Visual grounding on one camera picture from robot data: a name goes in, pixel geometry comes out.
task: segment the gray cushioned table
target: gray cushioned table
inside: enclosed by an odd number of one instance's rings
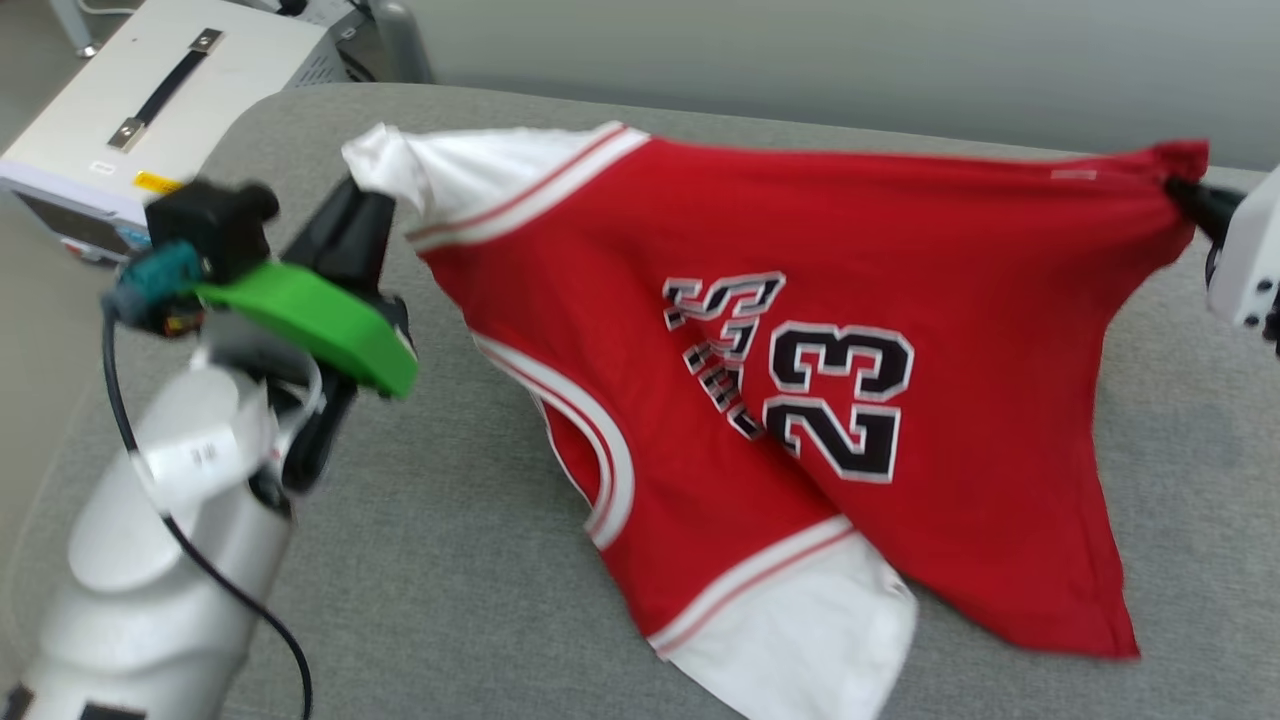
[[[682,140],[767,147],[1043,158],[1052,152],[741,118],[422,86],[338,86],[269,99],[207,164],[279,193],[279,246],[344,172],[339,145],[375,122],[426,132],[584,129],[621,119]],[[1151,138],[1153,142],[1162,140]],[[1256,173],[1213,170],[1238,187]],[[920,591],[922,612],[886,720],[1280,717],[1280,366],[1252,333],[1204,310],[1197,243],[1129,302],[1098,391],[1102,478],[1146,657],[1107,664],[1014,650]],[[328,482],[301,507],[271,605],[314,665],[316,717],[677,720],[735,716],[658,661],[580,530],[529,396],[488,366],[407,247],[387,284],[412,313],[422,373],[401,404],[362,398]],[[127,398],[189,346],[131,337]],[[97,384],[12,559],[3,626],[33,650],[68,528],[118,448]],[[257,633],[227,717],[292,717],[285,648]]]

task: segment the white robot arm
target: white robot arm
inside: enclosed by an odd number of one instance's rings
[[[265,188],[201,182],[148,208],[152,237],[172,243],[124,268],[104,302],[104,370],[124,451],[77,519],[70,578],[0,719],[214,720],[260,619],[289,644],[310,716],[306,659],[264,606],[293,530],[291,498],[323,475],[358,387],[403,395],[417,364],[403,301],[378,290],[394,201],[346,181],[280,264],[261,228],[276,209]],[[302,284],[269,283],[266,305],[239,310],[175,292],[243,291],[262,272]],[[293,324],[273,307],[291,293]],[[308,315],[315,306],[324,314]],[[200,325],[188,369],[140,414],[136,434],[115,378],[118,320],[165,336]],[[324,348],[333,342],[307,348],[307,323],[355,332],[334,355]]]
[[[1213,243],[1204,268],[1210,311],[1233,325],[1261,325],[1263,337],[1275,341],[1280,336],[1280,168],[1248,195],[1176,181],[1169,193]]]

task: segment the jersey armhole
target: jersey armhole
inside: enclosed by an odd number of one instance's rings
[[[635,468],[622,430],[590,393],[553,368],[479,333],[475,341],[485,357],[543,404],[562,468],[589,502],[594,495],[586,533],[603,551],[622,533],[635,501]],[[589,482],[591,459],[594,483]]]
[[[561,410],[548,406],[536,392],[529,391],[529,396],[538,407],[538,414],[547,424],[547,441],[552,446],[552,452],[564,470],[564,477],[573,486],[573,489],[582,496],[589,507],[595,507],[600,496],[599,457],[591,447],[590,441],[581,428],[564,416]]]

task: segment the basketball jersey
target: basketball jersey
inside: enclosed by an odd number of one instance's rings
[[[379,128],[344,152],[422,213],[410,241],[468,324],[572,377],[645,462],[692,469],[675,484],[781,448],[890,564],[1000,637],[1137,655],[1094,384],[1111,316],[1192,237],[1162,183],[1197,179],[1203,143],[1016,163],[609,124]],[[733,443],[705,442],[677,380]]]
[[[668,329],[653,287],[625,263],[553,259],[517,237],[541,192],[571,195],[556,183],[580,186],[646,140],[621,126],[429,136],[416,197],[369,177],[404,160],[393,131],[344,154],[362,187],[422,204],[433,225],[415,234],[442,233],[424,259],[480,351],[535,397],[654,651],[751,720],[870,720],[914,630],[902,580],[781,445],[723,420],[684,355],[699,329]]]

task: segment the jersey number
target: jersey number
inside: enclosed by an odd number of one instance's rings
[[[911,343],[892,331],[782,323],[769,348],[781,395],[764,402],[764,428],[797,457],[812,443],[842,479],[890,483],[902,411],[886,402],[906,389],[913,359]],[[852,375],[847,415],[809,393],[815,373]]]

